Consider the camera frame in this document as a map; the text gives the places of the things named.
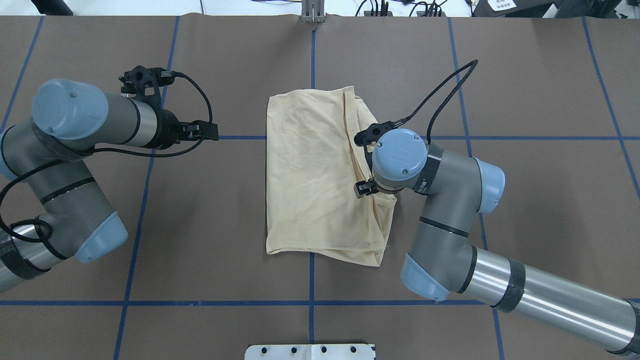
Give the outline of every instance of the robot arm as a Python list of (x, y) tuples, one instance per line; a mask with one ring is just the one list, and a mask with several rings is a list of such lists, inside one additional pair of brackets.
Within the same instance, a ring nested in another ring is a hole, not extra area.
[(640, 306), (467, 243), (476, 213), (493, 211), (502, 197), (500, 168), (426, 145), (413, 131), (390, 125), (373, 124), (355, 138), (359, 146), (376, 142), (368, 155), (373, 178), (356, 184), (356, 194), (411, 188), (427, 196), (401, 274), (407, 288), (435, 301), (450, 291), (463, 293), (564, 329), (612, 354), (640, 359)]
[(131, 152), (96, 150), (96, 144), (166, 149), (181, 140), (198, 141), (194, 148), (202, 140), (218, 139), (216, 124), (179, 122), (162, 109), (159, 89), (179, 75), (136, 67), (120, 78), (123, 95), (133, 97), (103, 93), (87, 83), (50, 80), (33, 100), (33, 118), (0, 135), (0, 172), (12, 183), (24, 179), (45, 209), (36, 219), (0, 233), (0, 292), (74, 255), (89, 263), (127, 239), (117, 211), (83, 158), (105, 150)]

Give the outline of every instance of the cloth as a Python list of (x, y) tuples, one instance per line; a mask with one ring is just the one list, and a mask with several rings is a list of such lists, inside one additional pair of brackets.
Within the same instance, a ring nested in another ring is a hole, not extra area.
[(353, 86), (272, 96), (267, 110), (268, 254), (311, 251), (380, 266), (396, 197), (358, 199), (371, 171), (353, 137), (376, 122)]

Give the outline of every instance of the white floor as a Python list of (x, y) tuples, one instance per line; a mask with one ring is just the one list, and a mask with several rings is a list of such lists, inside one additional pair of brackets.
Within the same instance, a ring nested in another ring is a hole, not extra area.
[[(283, 1), (257, 2), (252, 0), (65, 0), (76, 15), (183, 15), (202, 12), (207, 15), (281, 15), (300, 14), (299, 3)], [(354, 16), (360, 0), (325, 0), (325, 11), (342, 16)], [(389, 10), (394, 16), (408, 16), (413, 5), (403, 5), (398, 0), (391, 1)], [(363, 10), (370, 10), (367, 2)], [(450, 17), (469, 17), (471, 10), (464, 0), (447, 0), (443, 11)], [(629, 6), (622, 0), (616, 8), (630, 18), (638, 19), (638, 7)], [(0, 15), (39, 15), (36, 7), (28, 0), (2, 0)]]

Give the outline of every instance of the black cable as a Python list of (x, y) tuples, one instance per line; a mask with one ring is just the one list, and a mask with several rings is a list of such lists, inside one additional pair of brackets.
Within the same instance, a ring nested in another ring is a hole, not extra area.
[(454, 76), (458, 75), (459, 73), (463, 72), (465, 69), (469, 69), (467, 71), (467, 73), (462, 77), (462, 79), (460, 79), (460, 81), (456, 84), (456, 86), (453, 88), (453, 90), (451, 90), (451, 92), (449, 93), (449, 95), (447, 95), (447, 97), (444, 99), (444, 101), (442, 101), (442, 104), (440, 104), (440, 106), (438, 107), (438, 109), (436, 110), (436, 112), (433, 114), (431, 121), (429, 121), (429, 127), (427, 128), (427, 143), (431, 143), (431, 129), (433, 129), (433, 124), (435, 123), (436, 118), (438, 117), (438, 115), (440, 114), (440, 112), (442, 111), (442, 109), (444, 109), (444, 107), (447, 105), (447, 103), (449, 102), (449, 100), (451, 100), (451, 98), (453, 97), (453, 95), (458, 91), (458, 89), (460, 89), (460, 87), (462, 86), (462, 84), (464, 84), (464, 82), (467, 80), (467, 78), (469, 77), (469, 75), (471, 75), (471, 73), (473, 72), (473, 70), (475, 69), (476, 65), (478, 64), (478, 60), (474, 60), (468, 64), (466, 64), (465, 66), (461, 67), (460, 69), (454, 71), (451, 75), (447, 76), (446, 79), (444, 79), (438, 86), (436, 86), (435, 89), (433, 89), (433, 91), (431, 93), (429, 93), (429, 95), (427, 95), (427, 97), (424, 98), (424, 100), (422, 100), (422, 102), (420, 103), (420, 105), (418, 105), (418, 107), (413, 111), (413, 113), (411, 113), (411, 115), (400, 119), (396, 122), (394, 122), (394, 127), (399, 127), (402, 126), (403, 124), (407, 123), (409, 120), (411, 120), (415, 114), (418, 113), (418, 111), (420, 111), (420, 109), (424, 106), (424, 104), (435, 94), (438, 92), (438, 90), (440, 88), (442, 88), (449, 80), (451, 80)]
[(414, 11), (414, 10), (415, 10), (415, 8), (416, 8), (416, 7), (418, 7), (418, 5), (420, 5), (420, 4), (423, 4), (423, 5), (424, 5), (424, 11), (425, 11), (425, 12), (427, 11), (427, 6), (429, 6), (429, 5), (427, 4), (427, 2), (426, 2), (426, 1), (419, 1), (419, 2), (417, 2), (417, 3), (415, 3), (415, 4), (413, 5), (413, 8), (411, 9), (411, 12), (409, 13), (409, 16), (413, 15), (413, 11)]
[(199, 138), (198, 141), (195, 144), (193, 144), (193, 146), (191, 146), (188, 149), (179, 151), (179, 152), (173, 152), (171, 154), (154, 154), (154, 153), (149, 153), (149, 152), (135, 152), (135, 151), (129, 151), (129, 150), (123, 150), (123, 149), (116, 149), (116, 148), (113, 148), (113, 147), (102, 147), (100, 149), (90, 150), (90, 151), (88, 151), (88, 153), (95, 154), (96, 152), (109, 151), (109, 152), (119, 152), (120, 154), (127, 154), (127, 155), (134, 155), (134, 156), (144, 156), (146, 158), (172, 158), (174, 156), (179, 156), (179, 155), (186, 154), (187, 152), (192, 151), (193, 149), (198, 147), (205, 140), (205, 135), (209, 134), (209, 130), (211, 129), (211, 125), (213, 124), (213, 114), (212, 114), (212, 111), (211, 111), (211, 103), (209, 102), (209, 99), (204, 94), (202, 89), (198, 86), (198, 84), (196, 84), (196, 82), (193, 81), (189, 76), (187, 76), (187, 75), (185, 75), (185, 74), (183, 74), (181, 72), (177, 72), (177, 71), (172, 71), (172, 74), (176, 78), (183, 78), (183, 79), (186, 79), (187, 81), (189, 81), (196, 88), (196, 90), (198, 90), (198, 92), (200, 92), (200, 95), (202, 95), (202, 98), (207, 103), (207, 110), (209, 111), (209, 124), (207, 125), (207, 130), (203, 133), (204, 135), (201, 138)]
[(360, 6), (358, 6), (358, 10), (356, 10), (356, 15), (354, 15), (354, 16), (358, 16), (358, 14), (360, 13), (360, 9), (362, 9), (362, 6), (366, 2), (367, 2), (367, 0), (362, 0), (362, 2), (360, 3)]
[(433, 1), (433, 2), (431, 3), (431, 5), (429, 5), (429, 10), (428, 10), (429, 15), (427, 15), (427, 12), (425, 12), (423, 16), (431, 16), (431, 14), (432, 14), (435, 10), (436, 10), (436, 2), (435, 2), (435, 1)]
[[(209, 102), (209, 99), (204, 94), (202, 89), (198, 86), (198, 84), (196, 84), (196, 82), (193, 81), (189, 76), (187, 76), (187, 75), (185, 75), (185, 74), (183, 74), (181, 72), (177, 72), (177, 71), (172, 71), (172, 74), (176, 78), (184, 78), (187, 81), (189, 81), (198, 90), (198, 92), (200, 92), (200, 95), (202, 95), (202, 97), (204, 98), (204, 101), (207, 103), (207, 110), (209, 111), (209, 123), (208, 123), (207, 129), (206, 129), (206, 131), (204, 131), (202, 137), (200, 139), (198, 139), (198, 141), (195, 144), (193, 144), (193, 146), (191, 146), (190, 148), (188, 148), (186, 150), (179, 151), (179, 152), (174, 152), (174, 153), (171, 153), (171, 154), (154, 154), (154, 153), (146, 153), (146, 152), (135, 152), (135, 151), (128, 151), (128, 150), (110, 148), (110, 147), (103, 147), (103, 148), (100, 148), (100, 149), (94, 149), (92, 151), (88, 151), (88, 154), (95, 154), (96, 152), (119, 152), (121, 154), (128, 154), (128, 155), (133, 155), (133, 156), (143, 156), (143, 157), (146, 157), (146, 158), (171, 158), (171, 157), (174, 157), (174, 156), (186, 154), (187, 152), (192, 151), (193, 149), (198, 147), (205, 140), (206, 135), (209, 134), (209, 130), (211, 129), (211, 126), (213, 125), (213, 113), (211, 111), (211, 103)], [(2, 191), (0, 191), (0, 206), (2, 206), (2, 201), (6, 197), (6, 194), (16, 184), (18, 184), (19, 182), (25, 180), (29, 176), (32, 176), (33, 174), (37, 174), (37, 173), (39, 173), (39, 172), (41, 172), (41, 171), (43, 171), (45, 169), (48, 169), (50, 167), (53, 167), (55, 165), (59, 165), (59, 164), (62, 164), (62, 163), (64, 163), (64, 161), (62, 161), (62, 160), (54, 160), (54, 161), (52, 161), (50, 163), (46, 163), (45, 165), (39, 166), (39, 167), (29, 171), (29, 172), (26, 172), (25, 174), (22, 174), (21, 176), (17, 177), (13, 181), (11, 181), (9, 184), (7, 184), (2, 189)], [(16, 233), (14, 231), (14, 229), (16, 227), (22, 226), (22, 225), (33, 225), (33, 226), (43, 227), (44, 228), (44, 231), (43, 231), (44, 235), (43, 236), (38, 236), (37, 238), (30, 238), (28, 236), (24, 236), (24, 235), (21, 235), (19, 233)], [(11, 224), (11, 226), (7, 226), (6, 223), (4, 222), (4, 220), (2, 219), (2, 214), (1, 213), (0, 213), (0, 229), (2, 229), (4, 232), (9, 234), (10, 236), (13, 236), (16, 239), (19, 239), (19, 240), (22, 240), (22, 241), (26, 241), (26, 242), (30, 242), (30, 243), (42, 243), (44, 241), (47, 241), (51, 237), (51, 234), (53, 233), (53, 231), (51, 229), (51, 225), (49, 225), (49, 223), (47, 223), (46, 221), (37, 219), (37, 218), (21, 220), (21, 221), (18, 221), (16, 223)]]
[[(2, 206), (2, 201), (4, 201), (4, 197), (6, 197), (6, 194), (9, 192), (9, 190), (11, 190), (11, 188), (13, 188), (16, 184), (18, 184), (19, 182), (21, 182), (22, 180), (25, 180), (27, 177), (32, 176), (33, 174), (36, 174), (38, 172), (41, 172), (42, 170), (48, 169), (50, 167), (53, 167), (55, 165), (59, 165), (62, 164), (63, 161), (62, 160), (54, 160), (50, 163), (46, 163), (45, 165), (36, 167), (35, 169), (19, 176), (16, 177), (14, 180), (12, 180), (10, 183), (8, 183), (0, 192), (0, 206)], [(16, 233), (15, 231), (13, 231), (16, 227), (18, 226), (22, 226), (22, 225), (33, 225), (33, 226), (41, 226), (44, 227), (44, 235), (43, 236), (39, 236), (37, 238), (30, 238), (28, 236), (24, 236), (24, 235), (20, 235), (18, 233)], [(20, 239), (22, 241), (26, 241), (28, 243), (41, 243), (43, 241), (47, 241), (52, 234), (51, 231), (51, 225), (49, 225), (49, 223), (47, 223), (46, 221), (40, 220), (40, 219), (28, 219), (28, 220), (22, 220), (22, 221), (18, 221), (14, 224), (11, 224), (11, 226), (7, 226), (4, 223), (4, 220), (2, 219), (2, 214), (0, 214), (0, 229), (2, 229), (4, 232), (6, 232), (7, 234), (9, 234), (10, 236), (13, 236), (16, 239)]]

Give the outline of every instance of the blue joint cap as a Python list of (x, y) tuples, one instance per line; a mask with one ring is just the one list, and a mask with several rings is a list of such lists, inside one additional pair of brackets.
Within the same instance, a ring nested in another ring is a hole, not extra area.
[(406, 288), (427, 299), (435, 301), (447, 300), (450, 291), (434, 279), (409, 254), (404, 257), (404, 265), (400, 280)]
[(506, 179), (501, 168), (485, 163), (477, 158), (478, 167), (480, 168), (480, 178), (482, 180), (482, 200), (478, 213), (490, 213), (502, 198), (504, 193), (504, 185)]
[(91, 84), (53, 79), (40, 87), (31, 112), (40, 130), (59, 139), (77, 140), (100, 129), (109, 103), (102, 90)]
[(372, 157), (379, 176), (390, 181), (405, 181), (422, 171), (427, 162), (427, 147), (414, 131), (398, 128), (380, 137)]
[[(0, 151), (2, 151), (2, 145), (4, 144), (5, 133), (6, 131), (3, 131), (3, 133), (0, 134)], [(9, 181), (13, 181), (13, 180), (16, 180), (16, 178), (18, 178), (18, 175), (14, 174), (13, 171), (9, 169), (9, 166), (6, 164), (4, 160), (4, 155), (0, 156), (0, 174), (4, 175), (4, 177), (6, 177)]]
[(122, 245), (128, 235), (118, 212), (114, 211), (84, 241), (76, 257), (83, 264), (90, 263)]

